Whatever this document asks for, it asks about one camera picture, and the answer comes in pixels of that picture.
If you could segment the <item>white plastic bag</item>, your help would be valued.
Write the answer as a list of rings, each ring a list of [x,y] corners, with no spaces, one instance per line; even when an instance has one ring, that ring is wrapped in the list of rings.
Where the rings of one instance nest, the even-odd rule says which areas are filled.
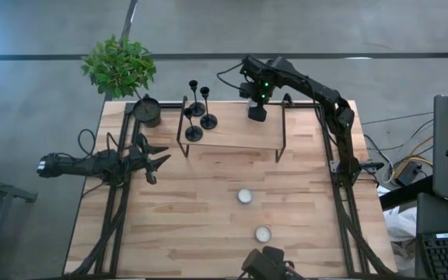
[[[400,275],[415,275],[417,207],[397,206],[383,212],[390,245]]]

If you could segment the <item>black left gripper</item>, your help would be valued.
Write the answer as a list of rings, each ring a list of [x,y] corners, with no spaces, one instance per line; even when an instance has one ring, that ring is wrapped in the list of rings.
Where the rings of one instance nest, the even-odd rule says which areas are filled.
[[[150,155],[155,155],[164,152],[168,147],[152,146],[148,143],[147,138],[138,133],[135,136],[135,143],[131,146],[128,152],[128,172],[137,170],[145,170],[146,181],[150,184],[156,184],[156,177],[154,173],[171,157],[165,155],[158,159],[150,159]]]

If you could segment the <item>green potted plant dark pot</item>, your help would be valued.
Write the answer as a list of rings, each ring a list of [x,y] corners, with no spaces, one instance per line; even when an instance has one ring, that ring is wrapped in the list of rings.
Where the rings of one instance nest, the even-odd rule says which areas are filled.
[[[99,94],[114,99],[135,97],[133,114],[146,127],[161,123],[161,105],[141,89],[148,90],[155,82],[157,67],[151,52],[138,41],[127,37],[111,37],[96,46],[84,57],[80,69]]]

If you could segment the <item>tall black candlestick holder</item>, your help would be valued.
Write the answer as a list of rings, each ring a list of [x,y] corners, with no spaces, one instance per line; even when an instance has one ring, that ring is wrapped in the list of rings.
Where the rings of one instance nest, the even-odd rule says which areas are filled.
[[[217,117],[213,114],[210,114],[208,111],[208,97],[209,97],[210,89],[208,87],[201,87],[200,94],[202,95],[205,101],[205,114],[201,116],[200,124],[206,130],[212,130],[218,124]]]

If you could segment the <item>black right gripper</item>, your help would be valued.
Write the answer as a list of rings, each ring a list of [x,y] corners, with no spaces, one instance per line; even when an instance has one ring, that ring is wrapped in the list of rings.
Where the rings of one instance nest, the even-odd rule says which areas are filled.
[[[274,89],[274,83],[264,80],[242,82],[239,95],[244,99],[254,101],[256,104],[264,105],[271,99]],[[267,118],[267,111],[260,106],[248,107],[247,115],[253,121],[264,122]]]

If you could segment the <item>dark grey desk panel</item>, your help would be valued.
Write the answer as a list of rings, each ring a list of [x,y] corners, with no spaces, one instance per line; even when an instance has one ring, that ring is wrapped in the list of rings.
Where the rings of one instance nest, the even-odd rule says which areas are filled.
[[[430,194],[420,194],[417,202],[415,276],[434,280],[425,266],[425,255],[420,240],[421,235],[425,233],[448,233],[447,200]]]

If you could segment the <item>black power adapter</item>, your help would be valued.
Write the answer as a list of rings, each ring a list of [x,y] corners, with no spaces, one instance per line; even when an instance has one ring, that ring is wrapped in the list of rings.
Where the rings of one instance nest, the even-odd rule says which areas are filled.
[[[421,163],[408,162],[405,165],[404,169],[397,175],[395,181],[401,187],[408,186],[409,184],[412,184],[414,182],[415,178],[420,174],[421,171]]]

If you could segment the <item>medium black candlestick holder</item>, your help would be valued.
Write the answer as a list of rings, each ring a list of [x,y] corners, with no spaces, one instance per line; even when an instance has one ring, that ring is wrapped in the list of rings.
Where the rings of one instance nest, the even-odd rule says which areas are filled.
[[[191,91],[194,95],[194,102],[189,106],[192,111],[192,115],[195,117],[200,117],[205,112],[205,105],[202,102],[199,102],[196,96],[196,91],[198,89],[198,82],[196,80],[190,80],[188,85],[191,88]]]

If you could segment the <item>black desk beam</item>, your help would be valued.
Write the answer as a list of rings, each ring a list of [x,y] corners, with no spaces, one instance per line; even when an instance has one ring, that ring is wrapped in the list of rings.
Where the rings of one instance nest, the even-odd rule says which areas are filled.
[[[380,196],[381,208],[386,211],[410,201],[415,201],[420,193],[433,194],[433,176],[425,177],[406,187],[400,187]]]

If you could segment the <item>short black candlestick holder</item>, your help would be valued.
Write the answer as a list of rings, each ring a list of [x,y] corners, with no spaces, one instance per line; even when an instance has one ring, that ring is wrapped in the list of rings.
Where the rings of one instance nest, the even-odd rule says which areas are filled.
[[[190,126],[185,131],[185,137],[189,142],[197,142],[200,141],[203,136],[202,129],[194,125],[192,122],[193,110],[191,108],[184,109],[184,116],[188,119]]]

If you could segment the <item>wooden shelf riser black legs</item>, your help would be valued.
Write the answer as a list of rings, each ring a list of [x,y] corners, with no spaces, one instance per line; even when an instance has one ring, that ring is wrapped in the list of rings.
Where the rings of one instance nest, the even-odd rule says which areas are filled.
[[[211,130],[204,130],[201,139],[192,142],[186,137],[186,130],[200,124],[199,117],[191,119],[184,115],[188,108],[187,97],[181,102],[176,141],[185,157],[192,145],[263,149],[275,151],[279,162],[286,148],[285,104],[273,103],[265,106],[266,121],[253,121],[247,116],[247,103],[241,101],[215,101],[210,107],[217,115],[218,123]]]

